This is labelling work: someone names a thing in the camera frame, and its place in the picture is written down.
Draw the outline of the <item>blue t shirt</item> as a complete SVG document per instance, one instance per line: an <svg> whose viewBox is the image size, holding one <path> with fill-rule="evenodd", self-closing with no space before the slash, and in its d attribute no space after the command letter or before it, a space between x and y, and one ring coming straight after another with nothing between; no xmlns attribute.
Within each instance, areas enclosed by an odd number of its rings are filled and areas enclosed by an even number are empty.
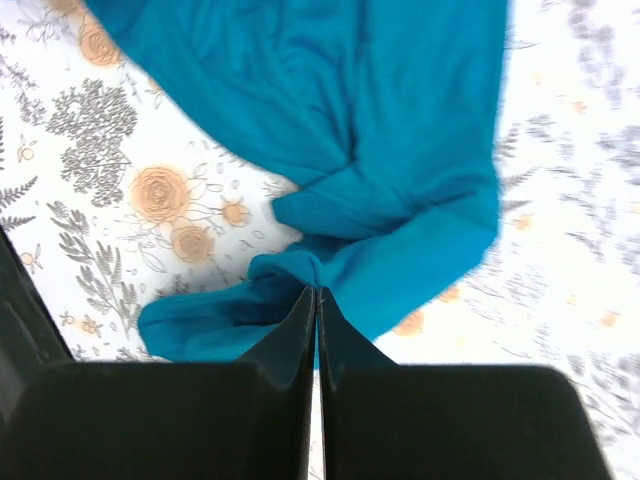
<svg viewBox="0 0 640 480"><path fill-rule="evenodd" d="M475 268L494 242L505 1L92 1L90 12L204 132L286 177L301 234L246 280L138 320L172 362L239 358L327 288L367 339Z"/></svg>

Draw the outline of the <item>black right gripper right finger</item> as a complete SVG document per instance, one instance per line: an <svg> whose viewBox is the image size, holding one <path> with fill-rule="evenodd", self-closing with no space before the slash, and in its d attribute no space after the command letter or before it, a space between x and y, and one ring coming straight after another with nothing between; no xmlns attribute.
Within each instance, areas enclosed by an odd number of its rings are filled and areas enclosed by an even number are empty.
<svg viewBox="0 0 640 480"><path fill-rule="evenodd" d="M329 479L606 479L578 394L536 365L399 365L317 301Z"/></svg>

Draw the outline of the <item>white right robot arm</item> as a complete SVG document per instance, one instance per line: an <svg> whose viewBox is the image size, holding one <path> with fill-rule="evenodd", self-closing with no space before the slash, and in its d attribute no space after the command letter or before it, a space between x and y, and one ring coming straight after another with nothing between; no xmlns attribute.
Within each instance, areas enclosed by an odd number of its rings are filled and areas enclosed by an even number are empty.
<svg viewBox="0 0 640 480"><path fill-rule="evenodd" d="M325 289L236 362L79 363L1 243L5 479L303 479L314 382L329 479L609 477L558 371L398 365Z"/></svg>

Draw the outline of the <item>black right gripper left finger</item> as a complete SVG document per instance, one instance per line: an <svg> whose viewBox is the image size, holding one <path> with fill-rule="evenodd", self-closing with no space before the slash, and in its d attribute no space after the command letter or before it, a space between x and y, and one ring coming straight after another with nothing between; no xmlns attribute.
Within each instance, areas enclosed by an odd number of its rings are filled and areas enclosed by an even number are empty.
<svg viewBox="0 0 640 480"><path fill-rule="evenodd" d="M222 363L57 362L1 435L5 479L303 479L316 295Z"/></svg>

